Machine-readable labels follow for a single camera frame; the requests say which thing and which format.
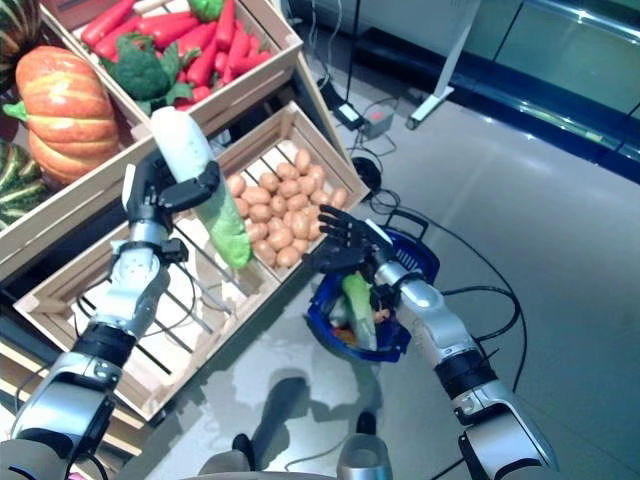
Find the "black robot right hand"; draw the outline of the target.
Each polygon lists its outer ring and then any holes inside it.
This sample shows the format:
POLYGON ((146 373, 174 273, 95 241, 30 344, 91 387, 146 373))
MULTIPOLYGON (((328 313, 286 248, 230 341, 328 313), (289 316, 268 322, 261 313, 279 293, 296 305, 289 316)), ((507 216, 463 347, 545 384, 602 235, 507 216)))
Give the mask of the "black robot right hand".
POLYGON ((302 256, 303 262, 321 273, 364 271, 375 274, 396 259, 393 243, 375 223, 356 219, 328 204, 320 206, 319 230, 326 238, 321 247, 302 256))

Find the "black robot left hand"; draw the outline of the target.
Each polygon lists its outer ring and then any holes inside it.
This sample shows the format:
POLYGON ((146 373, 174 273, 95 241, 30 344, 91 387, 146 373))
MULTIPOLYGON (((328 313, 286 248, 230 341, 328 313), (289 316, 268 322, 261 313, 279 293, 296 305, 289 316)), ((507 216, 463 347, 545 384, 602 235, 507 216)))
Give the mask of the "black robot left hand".
POLYGON ((176 181, 160 156, 147 157, 135 168, 125 210, 130 224, 154 222, 171 229, 172 217, 211 199, 219 189, 218 165, 209 161, 195 178, 176 181))

